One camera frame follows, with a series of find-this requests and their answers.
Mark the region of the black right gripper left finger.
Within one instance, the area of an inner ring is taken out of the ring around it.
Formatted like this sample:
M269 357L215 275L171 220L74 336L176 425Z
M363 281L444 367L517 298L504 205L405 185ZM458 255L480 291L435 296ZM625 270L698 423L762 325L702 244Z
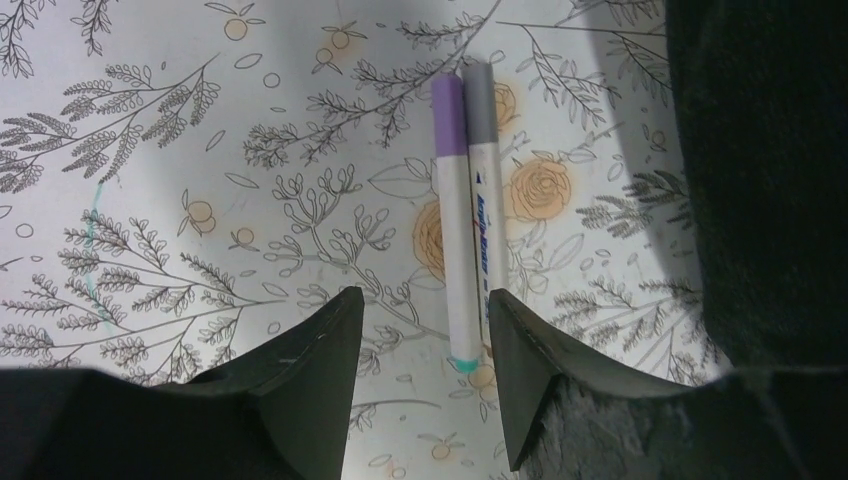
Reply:
M305 321L184 384L93 369L1 373L5 479L337 479L364 297L340 291Z

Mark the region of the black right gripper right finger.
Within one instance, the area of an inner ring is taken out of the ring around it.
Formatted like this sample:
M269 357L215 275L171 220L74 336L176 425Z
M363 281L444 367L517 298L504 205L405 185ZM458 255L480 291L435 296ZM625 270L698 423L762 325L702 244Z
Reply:
M843 368L745 368L689 387L605 356L506 290L489 313L506 453L523 479L847 475Z

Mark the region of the floral table mat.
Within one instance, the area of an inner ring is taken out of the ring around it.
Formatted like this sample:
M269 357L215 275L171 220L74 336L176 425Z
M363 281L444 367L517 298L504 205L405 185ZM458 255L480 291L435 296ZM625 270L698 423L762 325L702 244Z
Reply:
M346 479L507 479L449 356L430 83L489 63L511 291L630 367L700 324L661 1L5 1L1 363L155 385L356 285Z

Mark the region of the black floral plush pillow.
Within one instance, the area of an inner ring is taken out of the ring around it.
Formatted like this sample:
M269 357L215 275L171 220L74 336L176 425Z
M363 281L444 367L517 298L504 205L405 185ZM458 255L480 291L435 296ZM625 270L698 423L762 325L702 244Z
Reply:
M847 5L670 1L711 339L737 366L847 362Z

